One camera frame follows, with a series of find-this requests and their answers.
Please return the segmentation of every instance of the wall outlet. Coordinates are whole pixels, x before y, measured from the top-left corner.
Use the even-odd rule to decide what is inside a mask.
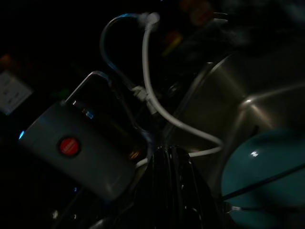
[[[12,73],[0,73],[0,110],[9,115],[30,95],[32,90]]]

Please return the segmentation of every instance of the red button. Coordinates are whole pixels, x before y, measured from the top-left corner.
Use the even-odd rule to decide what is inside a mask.
[[[66,156],[75,156],[80,150],[78,141],[74,137],[68,137],[61,141],[60,151]]]

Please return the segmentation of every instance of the teal bowl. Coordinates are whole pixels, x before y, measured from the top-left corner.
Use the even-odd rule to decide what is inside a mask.
[[[222,195],[304,163],[304,131],[280,129],[258,134],[242,143],[227,161],[221,181]],[[261,209],[305,206],[305,169],[226,202],[232,206]],[[302,212],[242,210],[231,211],[230,216],[238,226],[247,229],[305,228],[305,213]]]

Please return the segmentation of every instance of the white cable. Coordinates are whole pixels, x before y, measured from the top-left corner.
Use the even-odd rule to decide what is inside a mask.
[[[151,104],[154,106],[154,108],[157,110],[157,112],[160,115],[162,115],[168,122],[173,124],[174,126],[219,145],[216,148],[191,153],[190,155],[201,156],[201,155],[206,155],[206,154],[210,154],[210,153],[216,153],[216,152],[222,150],[223,143],[219,138],[217,138],[213,135],[210,135],[208,133],[205,133],[201,130],[198,130],[192,126],[189,126],[189,125],[181,122],[177,118],[173,117],[162,107],[162,105],[159,103],[156,95],[154,94],[150,75],[149,75],[148,43],[149,43],[149,36],[150,36],[152,30],[155,28],[158,20],[159,20],[159,18],[156,18],[153,16],[148,20],[148,23],[145,26],[145,33],[144,33],[143,43],[142,43],[143,75],[144,75],[144,84],[145,84],[146,92],[148,94],[148,99],[151,102]]]
[[[145,158],[145,159],[143,159],[143,160],[137,162],[137,163],[135,164],[135,168],[140,168],[141,166],[146,165],[147,162],[148,162],[148,159]]]
[[[221,150],[222,150],[222,148],[220,146],[218,146],[218,147],[215,147],[215,148],[212,148],[212,149],[207,149],[207,150],[203,150],[203,151],[199,151],[199,152],[189,153],[189,156],[190,157],[204,156],[204,155],[208,155],[208,154],[217,153]]]

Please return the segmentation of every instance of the stainless steel sink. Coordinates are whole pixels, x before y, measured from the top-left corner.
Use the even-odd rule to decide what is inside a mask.
[[[212,193],[220,195],[225,162],[242,142],[276,128],[305,128],[305,42],[257,57],[234,53],[206,64],[175,115],[224,141],[222,152],[194,158]],[[170,125],[165,134],[188,152],[214,146]]]

